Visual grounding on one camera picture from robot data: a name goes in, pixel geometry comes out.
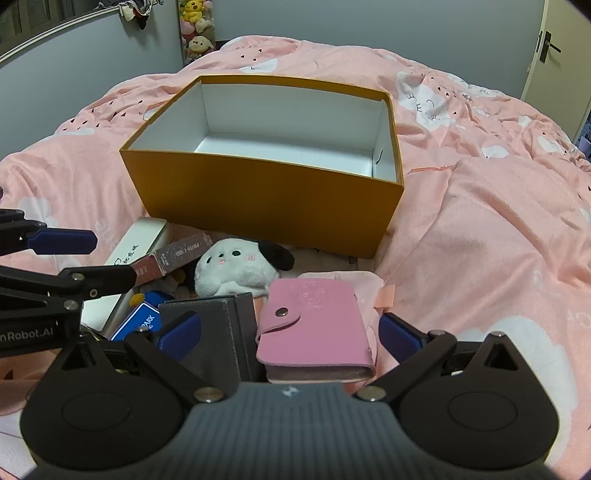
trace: blue card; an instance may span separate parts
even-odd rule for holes
[[[111,337],[111,340],[119,341],[125,338],[125,335],[133,332],[137,327],[146,325],[157,332],[162,327],[160,322],[160,313],[157,309],[147,303],[139,304],[133,312],[125,319],[121,326]]]

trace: pink bedsheet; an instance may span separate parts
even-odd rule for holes
[[[376,272],[396,284],[394,310],[422,330],[461,339],[508,332],[560,415],[548,463],[565,479],[580,478],[591,466],[591,165],[554,122],[501,92],[385,50],[239,38],[177,74],[115,86],[55,135],[4,159],[0,207],[93,229],[99,246],[88,257],[21,252],[1,262],[48,273],[105,262],[145,214],[119,147],[197,74],[239,71],[391,94],[406,190]],[[0,380],[0,479],[32,466],[18,418],[50,359],[44,352],[0,361],[0,379],[14,377]],[[378,369],[393,365],[380,351]]]

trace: black book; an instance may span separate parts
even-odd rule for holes
[[[242,293],[161,304],[162,327],[187,312],[201,320],[201,339],[181,365],[227,395],[242,382],[265,382],[265,368],[256,360],[256,317],[252,295]]]

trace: open cardboard box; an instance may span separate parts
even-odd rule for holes
[[[151,216],[372,258],[404,184],[386,92],[200,76],[121,148]]]

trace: window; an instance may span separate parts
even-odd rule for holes
[[[79,17],[99,0],[15,0],[0,15],[0,55],[60,23]]]

